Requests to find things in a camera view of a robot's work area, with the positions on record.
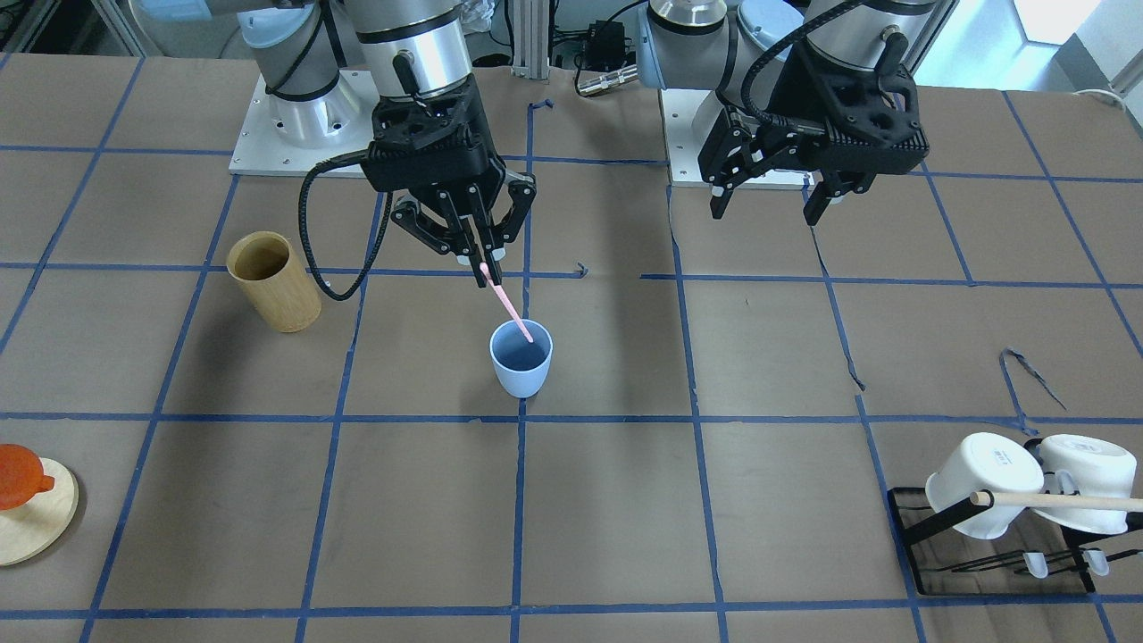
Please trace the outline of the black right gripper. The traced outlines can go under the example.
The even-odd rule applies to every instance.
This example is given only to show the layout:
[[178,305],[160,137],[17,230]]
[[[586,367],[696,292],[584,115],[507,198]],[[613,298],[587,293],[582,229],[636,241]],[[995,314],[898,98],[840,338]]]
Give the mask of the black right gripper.
[[397,224],[432,251],[455,254],[479,288],[503,286],[496,251],[522,231],[538,187],[530,172],[509,171],[494,146],[475,77],[421,103],[381,97],[371,132],[366,179],[379,194],[411,196],[395,206]]

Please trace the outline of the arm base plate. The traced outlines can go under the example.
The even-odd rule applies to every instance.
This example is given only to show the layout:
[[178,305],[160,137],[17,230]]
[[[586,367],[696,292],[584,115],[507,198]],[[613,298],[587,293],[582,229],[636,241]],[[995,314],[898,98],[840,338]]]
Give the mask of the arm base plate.
[[376,103],[368,71],[342,71],[330,93],[303,102],[269,95],[259,78],[229,170],[302,178],[322,160],[367,147]]
[[[698,155],[722,105],[714,93],[696,89],[661,89],[663,132],[676,188],[710,188],[701,176]],[[772,170],[740,188],[804,190],[815,186],[812,172]]]

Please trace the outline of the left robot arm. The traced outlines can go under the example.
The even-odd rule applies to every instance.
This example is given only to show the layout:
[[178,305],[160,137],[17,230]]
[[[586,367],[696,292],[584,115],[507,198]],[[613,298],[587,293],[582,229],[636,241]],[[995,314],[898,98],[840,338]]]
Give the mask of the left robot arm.
[[805,222],[930,154],[905,65],[932,1],[650,1],[641,13],[642,85],[706,90],[717,105],[697,155],[718,220],[768,171],[820,176]]

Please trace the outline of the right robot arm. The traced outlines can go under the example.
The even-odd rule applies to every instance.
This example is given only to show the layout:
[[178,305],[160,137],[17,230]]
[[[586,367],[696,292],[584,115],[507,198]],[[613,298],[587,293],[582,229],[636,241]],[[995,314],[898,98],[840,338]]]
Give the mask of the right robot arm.
[[270,1],[239,13],[275,123],[295,146],[326,146],[358,121],[371,139],[319,160],[304,176],[298,228],[325,294],[309,236],[309,194],[325,172],[358,167],[384,196],[370,270],[394,222],[435,254],[453,254],[477,284],[502,286],[504,247],[538,194],[496,150],[454,1]]

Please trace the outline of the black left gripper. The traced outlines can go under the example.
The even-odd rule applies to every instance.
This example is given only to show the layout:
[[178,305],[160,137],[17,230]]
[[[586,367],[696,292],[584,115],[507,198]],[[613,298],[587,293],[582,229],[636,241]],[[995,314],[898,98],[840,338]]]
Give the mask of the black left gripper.
[[817,225],[826,208],[865,194],[876,175],[906,174],[930,154],[905,40],[876,45],[870,69],[844,69],[808,41],[797,42],[764,98],[744,94],[725,106],[698,155],[719,222],[734,190],[768,170],[821,172],[804,206]]

